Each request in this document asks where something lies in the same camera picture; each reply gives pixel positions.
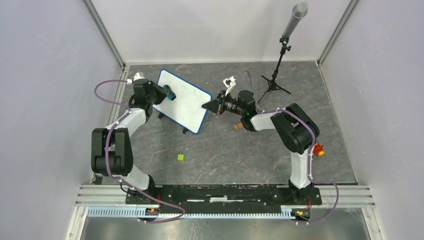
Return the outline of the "blue whiteboard eraser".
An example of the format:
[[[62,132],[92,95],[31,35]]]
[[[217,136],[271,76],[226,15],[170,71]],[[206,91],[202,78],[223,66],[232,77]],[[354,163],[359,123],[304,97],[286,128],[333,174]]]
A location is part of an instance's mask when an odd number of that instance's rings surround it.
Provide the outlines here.
[[[166,84],[163,88],[165,89],[166,96],[169,100],[173,101],[176,99],[177,96],[169,85]]]

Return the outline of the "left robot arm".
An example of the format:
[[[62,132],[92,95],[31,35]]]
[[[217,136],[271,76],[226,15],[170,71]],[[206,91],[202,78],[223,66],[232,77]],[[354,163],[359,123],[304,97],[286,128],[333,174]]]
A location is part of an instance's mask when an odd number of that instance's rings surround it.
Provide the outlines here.
[[[143,77],[127,83],[132,85],[133,95],[128,104],[122,105],[124,114],[110,125],[92,131],[90,166],[95,174],[119,180],[129,190],[138,192],[145,204],[151,204],[157,198],[155,182],[135,166],[131,135],[149,120],[155,105],[165,99],[175,100],[176,94],[170,86],[160,86]]]

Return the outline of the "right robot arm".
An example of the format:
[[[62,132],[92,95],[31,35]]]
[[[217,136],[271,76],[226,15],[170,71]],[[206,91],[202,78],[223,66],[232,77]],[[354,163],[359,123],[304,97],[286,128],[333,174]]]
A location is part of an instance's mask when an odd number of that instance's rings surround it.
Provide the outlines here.
[[[202,108],[217,115],[224,112],[239,115],[242,127],[250,132],[275,130],[290,151],[289,199],[295,204],[302,204],[309,198],[314,188],[312,152],[320,130],[297,103],[275,110],[259,111],[253,92],[242,90],[237,98],[232,98],[222,90],[215,99],[204,103]]]

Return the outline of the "blue framed whiteboard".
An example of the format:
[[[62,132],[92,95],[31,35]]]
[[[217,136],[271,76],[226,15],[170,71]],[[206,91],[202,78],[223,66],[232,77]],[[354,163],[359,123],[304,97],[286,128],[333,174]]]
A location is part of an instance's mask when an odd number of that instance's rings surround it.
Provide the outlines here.
[[[202,105],[211,101],[213,96],[166,69],[160,71],[157,84],[169,86],[176,98],[167,98],[153,108],[193,134],[198,134],[207,115]]]

